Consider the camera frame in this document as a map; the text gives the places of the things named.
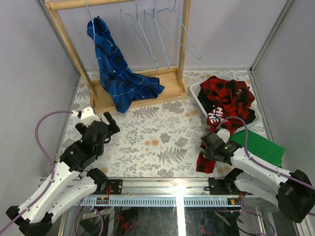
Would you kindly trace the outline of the red plaid shirt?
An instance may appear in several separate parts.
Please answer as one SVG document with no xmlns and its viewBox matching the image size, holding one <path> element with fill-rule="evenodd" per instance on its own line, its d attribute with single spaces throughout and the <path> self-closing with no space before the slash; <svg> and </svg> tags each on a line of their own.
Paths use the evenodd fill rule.
<svg viewBox="0 0 315 236">
<path fill-rule="evenodd" d="M 216 127 L 226 117 L 240 117 L 246 124 L 256 118 L 255 111 L 251 109 L 255 97 L 244 81 L 211 76 L 200 84 L 197 98 L 207 112 L 210 131 L 216 132 Z"/>
</svg>

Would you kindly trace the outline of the red shirt wire hanger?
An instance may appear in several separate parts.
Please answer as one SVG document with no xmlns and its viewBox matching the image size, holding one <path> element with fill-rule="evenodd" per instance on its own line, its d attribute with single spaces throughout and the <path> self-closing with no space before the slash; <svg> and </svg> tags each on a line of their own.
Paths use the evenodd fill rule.
<svg viewBox="0 0 315 236">
<path fill-rule="evenodd" d="M 136 41 L 139 43 L 140 47 L 145 53 L 153 69 L 157 71 L 158 63 L 157 63 L 156 57 L 153 53 L 149 39 L 145 33 L 144 27 L 141 24 L 140 12 L 138 9 L 138 1 L 132 0 L 132 2 L 134 2 L 134 13 L 129 13 L 121 8 L 120 16 L 122 17 L 123 21 L 126 23 L 132 35 L 135 37 Z"/>
</svg>

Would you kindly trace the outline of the black shirt wire hanger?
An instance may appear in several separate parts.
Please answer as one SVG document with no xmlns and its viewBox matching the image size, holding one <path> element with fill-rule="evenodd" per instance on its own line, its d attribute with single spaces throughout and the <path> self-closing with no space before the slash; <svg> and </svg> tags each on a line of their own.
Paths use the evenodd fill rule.
<svg viewBox="0 0 315 236">
<path fill-rule="evenodd" d="M 163 43 L 163 39 L 160 34 L 160 30 L 158 28 L 158 20 L 157 20 L 157 1 L 154 1 L 152 13 L 149 13 L 147 10 L 144 11 L 145 21 L 149 27 L 149 30 L 152 34 L 153 40 L 156 44 L 158 52 L 161 55 L 161 58 L 166 66 L 166 68 L 170 68 L 170 62 L 168 55 L 165 50 L 165 46 Z"/>
</svg>

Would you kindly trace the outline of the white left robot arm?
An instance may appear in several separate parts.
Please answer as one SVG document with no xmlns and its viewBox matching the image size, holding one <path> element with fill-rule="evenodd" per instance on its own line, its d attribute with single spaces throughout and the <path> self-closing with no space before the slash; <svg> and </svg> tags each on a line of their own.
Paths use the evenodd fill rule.
<svg viewBox="0 0 315 236">
<path fill-rule="evenodd" d="M 88 170 L 76 185 L 65 190 L 72 180 L 103 154 L 104 145 L 120 131 L 109 112 L 103 114 L 107 122 L 103 122 L 92 107 L 72 111 L 71 115 L 80 119 L 75 128 L 81 134 L 81 139 L 65 149 L 51 174 L 24 203 L 11 206 L 6 211 L 6 215 L 25 236 L 46 235 L 53 223 L 84 197 L 94 193 L 111 193 L 108 177 L 98 168 Z"/>
</svg>

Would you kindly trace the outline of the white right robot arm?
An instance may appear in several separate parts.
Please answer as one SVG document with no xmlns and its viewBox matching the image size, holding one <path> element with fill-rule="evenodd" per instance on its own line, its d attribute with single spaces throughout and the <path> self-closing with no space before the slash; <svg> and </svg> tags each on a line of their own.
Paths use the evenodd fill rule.
<svg viewBox="0 0 315 236">
<path fill-rule="evenodd" d="M 258 196 L 295 223 L 302 222 L 315 206 L 315 188 L 303 171 L 272 165 L 221 133 L 208 131 L 201 141 L 206 159 L 233 166 L 232 177 L 224 182 L 228 193 L 242 191 Z"/>
</svg>

